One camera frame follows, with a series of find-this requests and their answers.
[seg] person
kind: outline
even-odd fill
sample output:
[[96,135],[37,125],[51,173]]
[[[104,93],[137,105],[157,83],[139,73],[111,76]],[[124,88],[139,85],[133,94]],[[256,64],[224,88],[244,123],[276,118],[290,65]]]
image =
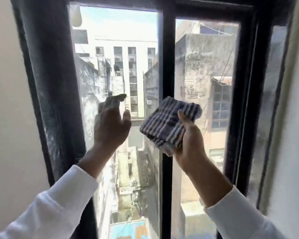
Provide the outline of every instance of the person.
[[[185,127],[182,148],[174,157],[189,176],[224,239],[284,239],[279,230],[233,186],[208,159],[199,128],[179,111]],[[94,125],[94,146],[50,189],[38,194],[29,208],[0,233],[0,239],[68,239],[97,189],[96,178],[126,140],[131,115],[104,108]]]

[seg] cleaning rag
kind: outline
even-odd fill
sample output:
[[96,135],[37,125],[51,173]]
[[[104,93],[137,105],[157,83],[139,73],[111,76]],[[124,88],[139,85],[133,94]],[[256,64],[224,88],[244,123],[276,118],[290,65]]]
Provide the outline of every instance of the cleaning rag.
[[182,110],[192,122],[202,113],[200,105],[168,96],[140,127],[140,132],[168,156],[172,156],[173,149],[179,148],[183,143],[185,128],[178,118],[178,110]]

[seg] blue roof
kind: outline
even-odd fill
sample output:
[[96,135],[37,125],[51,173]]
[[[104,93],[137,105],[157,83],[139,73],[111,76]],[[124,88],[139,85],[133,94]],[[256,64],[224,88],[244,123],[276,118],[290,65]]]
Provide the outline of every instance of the blue roof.
[[110,225],[109,239],[150,239],[147,220]]

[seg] white building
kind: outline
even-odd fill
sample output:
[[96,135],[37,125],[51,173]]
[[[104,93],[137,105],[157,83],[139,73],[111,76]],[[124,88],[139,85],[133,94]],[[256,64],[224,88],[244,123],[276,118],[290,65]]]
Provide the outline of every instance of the white building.
[[73,27],[73,42],[77,56],[98,69],[98,57],[105,57],[120,68],[127,94],[126,106],[132,119],[144,118],[143,74],[151,68],[157,52],[156,24],[149,27],[140,22],[102,19],[95,22],[82,15],[80,27]]

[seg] white sleeve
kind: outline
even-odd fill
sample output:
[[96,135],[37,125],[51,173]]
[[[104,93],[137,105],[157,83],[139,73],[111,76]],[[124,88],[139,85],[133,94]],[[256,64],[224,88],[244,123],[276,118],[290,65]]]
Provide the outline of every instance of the white sleeve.
[[286,239],[235,186],[206,213],[223,239]]
[[0,233],[0,239],[68,239],[97,189],[96,180],[73,165],[49,190]]

